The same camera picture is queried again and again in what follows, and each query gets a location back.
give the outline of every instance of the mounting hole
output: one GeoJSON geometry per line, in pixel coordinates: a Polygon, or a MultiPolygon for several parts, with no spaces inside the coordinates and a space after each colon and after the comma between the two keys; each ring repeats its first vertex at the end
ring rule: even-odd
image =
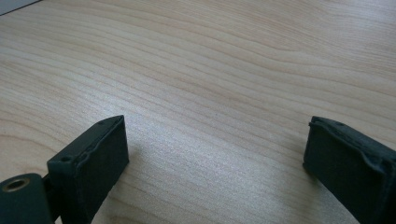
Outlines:
{"type": "Polygon", "coordinates": [[[62,157],[61,158],[61,161],[64,161],[64,162],[66,162],[66,161],[71,161],[73,158],[71,157],[71,156],[65,156],[65,157],[62,157]]]}
{"type": "Polygon", "coordinates": [[[23,189],[29,184],[29,182],[29,178],[14,179],[3,186],[3,191],[10,193],[19,189],[23,189]]]}

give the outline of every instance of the table surface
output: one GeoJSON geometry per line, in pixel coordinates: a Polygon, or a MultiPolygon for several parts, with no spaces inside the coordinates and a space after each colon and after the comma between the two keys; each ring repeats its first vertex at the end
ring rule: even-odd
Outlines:
{"type": "Polygon", "coordinates": [[[396,1],[45,0],[0,17],[0,178],[124,115],[93,223],[356,223],[302,167],[312,116],[396,148],[396,1]]]}

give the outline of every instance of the wooden table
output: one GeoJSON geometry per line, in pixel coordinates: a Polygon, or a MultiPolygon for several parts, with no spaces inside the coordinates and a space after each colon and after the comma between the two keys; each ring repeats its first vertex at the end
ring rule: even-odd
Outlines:
{"type": "Polygon", "coordinates": [[[302,167],[312,116],[396,148],[396,1],[45,0],[0,17],[0,179],[123,114],[93,223],[356,223],[302,167]]]}

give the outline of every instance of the black plastic part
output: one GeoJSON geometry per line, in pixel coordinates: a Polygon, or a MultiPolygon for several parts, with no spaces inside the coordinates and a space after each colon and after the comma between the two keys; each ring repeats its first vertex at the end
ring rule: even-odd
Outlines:
{"type": "Polygon", "coordinates": [[[48,161],[48,175],[0,183],[0,224],[91,223],[128,162],[124,117],[99,121],[48,161]]]}
{"type": "Polygon", "coordinates": [[[52,223],[41,176],[17,175],[0,184],[0,223],[52,223]]]}
{"type": "Polygon", "coordinates": [[[396,223],[396,152],[334,120],[309,126],[304,168],[360,223],[396,223]]]}
{"type": "Polygon", "coordinates": [[[91,223],[128,162],[123,116],[97,122],[50,159],[50,182],[64,196],[62,222],[91,223]]]}

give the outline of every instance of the black foam padding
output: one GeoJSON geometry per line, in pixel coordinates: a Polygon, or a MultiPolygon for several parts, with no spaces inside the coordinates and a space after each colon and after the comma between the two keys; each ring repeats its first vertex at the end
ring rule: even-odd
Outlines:
{"type": "Polygon", "coordinates": [[[360,223],[396,223],[396,152],[334,120],[309,126],[304,168],[360,223]]]}
{"type": "Polygon", "coordinates": [[[123,116],[97,122],[50,159],[50,182],[64,196],[63,223],[91,223],[128,162],[123,116]]]}

